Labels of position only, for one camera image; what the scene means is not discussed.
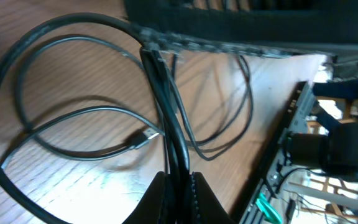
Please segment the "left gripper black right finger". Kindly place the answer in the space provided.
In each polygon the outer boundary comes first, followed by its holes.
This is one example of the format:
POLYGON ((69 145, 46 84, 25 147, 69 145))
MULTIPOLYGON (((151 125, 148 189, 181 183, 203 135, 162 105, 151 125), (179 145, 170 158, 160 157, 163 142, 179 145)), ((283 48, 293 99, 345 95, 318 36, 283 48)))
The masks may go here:
POLYGON ((190 175, 190 218, 196 224, 235 224, 200 172, 190 175))

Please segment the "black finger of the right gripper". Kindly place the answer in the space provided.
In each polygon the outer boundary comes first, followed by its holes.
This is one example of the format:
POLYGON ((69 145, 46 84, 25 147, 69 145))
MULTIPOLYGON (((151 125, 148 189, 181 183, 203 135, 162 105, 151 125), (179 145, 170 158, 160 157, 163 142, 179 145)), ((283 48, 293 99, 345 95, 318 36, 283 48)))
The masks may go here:
POLYGON ((285 58, 358 55, 358 1, 254 1, 249 11, 188 1, 126 1, 127 17, 155 50, 285 58))

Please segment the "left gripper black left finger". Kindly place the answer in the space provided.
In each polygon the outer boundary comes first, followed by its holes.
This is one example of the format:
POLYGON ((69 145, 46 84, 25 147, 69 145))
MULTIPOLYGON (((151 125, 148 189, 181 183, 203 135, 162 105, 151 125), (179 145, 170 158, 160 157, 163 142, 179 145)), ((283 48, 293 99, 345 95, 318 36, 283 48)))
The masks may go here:
POLYGON ((164 224, 169 223, 167 215, 166 175, 158 172, 134 211, 122 224, 164 224))

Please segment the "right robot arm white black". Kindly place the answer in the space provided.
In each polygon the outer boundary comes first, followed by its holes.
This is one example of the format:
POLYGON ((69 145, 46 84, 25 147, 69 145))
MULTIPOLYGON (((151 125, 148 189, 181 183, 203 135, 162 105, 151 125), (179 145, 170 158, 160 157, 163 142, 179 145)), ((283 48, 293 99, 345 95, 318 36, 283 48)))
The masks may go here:
MULTIPOLYGON (((126 1, 127 17, 154 50, 191 50, 257 57, 306 54, 358 60, 358 1, 250 1, 244 9, 197 8, 191 1, 126 1)), ((292 161, 333 177, 358 177, 358 123, 329 136, 296 134, 292 161)))

